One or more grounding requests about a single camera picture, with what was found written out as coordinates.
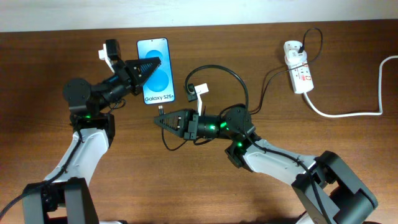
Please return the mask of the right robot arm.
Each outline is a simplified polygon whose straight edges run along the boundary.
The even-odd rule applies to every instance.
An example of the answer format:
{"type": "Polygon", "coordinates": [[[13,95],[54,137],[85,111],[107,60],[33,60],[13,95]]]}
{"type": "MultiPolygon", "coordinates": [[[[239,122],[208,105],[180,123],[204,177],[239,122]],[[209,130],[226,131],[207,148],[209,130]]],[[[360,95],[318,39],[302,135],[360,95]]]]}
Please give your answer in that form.
{"type": "Polygon", "coordinates": [[[293,188],[305,208],[298,223],[364,223],[378,206],[375,195],[339,155],[302,155],[272,145],[256,134],[243,104],[219,115],[160,110],[154,123],[186,141],[230,140],[225,153],[237,168],[269,175],[293,188]]]}

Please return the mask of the blue Galaxy smartphone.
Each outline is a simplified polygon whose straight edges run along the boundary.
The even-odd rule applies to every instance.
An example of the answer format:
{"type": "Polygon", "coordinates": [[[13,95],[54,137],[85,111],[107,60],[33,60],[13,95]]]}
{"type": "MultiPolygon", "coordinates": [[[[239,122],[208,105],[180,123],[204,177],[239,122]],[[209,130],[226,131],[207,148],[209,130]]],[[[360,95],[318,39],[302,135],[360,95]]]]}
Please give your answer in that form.
{"type": "Polygon", "coordinates": [[[174,78],[167,38],[137,41],[139,59],[158,57],[160,65],[143,86],[144,103],[154,105],[175,101],[174,78]]]}

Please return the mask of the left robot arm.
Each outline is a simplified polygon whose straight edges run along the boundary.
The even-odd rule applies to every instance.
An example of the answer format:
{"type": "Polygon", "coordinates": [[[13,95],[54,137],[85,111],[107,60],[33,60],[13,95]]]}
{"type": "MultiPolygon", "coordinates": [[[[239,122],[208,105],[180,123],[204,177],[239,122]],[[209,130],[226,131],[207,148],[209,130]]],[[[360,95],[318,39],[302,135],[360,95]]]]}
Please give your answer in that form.
{"type": "Polygon", "coordinates": [[[23,190],[26,223],[99,223],[89,183],[115,135],[114,115],[124,97],[138,95],[161,64],[152,57],[123,61],[115,58],[113,76],[92,85],[74,78],[63,87],[73,128],[72,142],[56,168],[42,182],[23,190]]]}

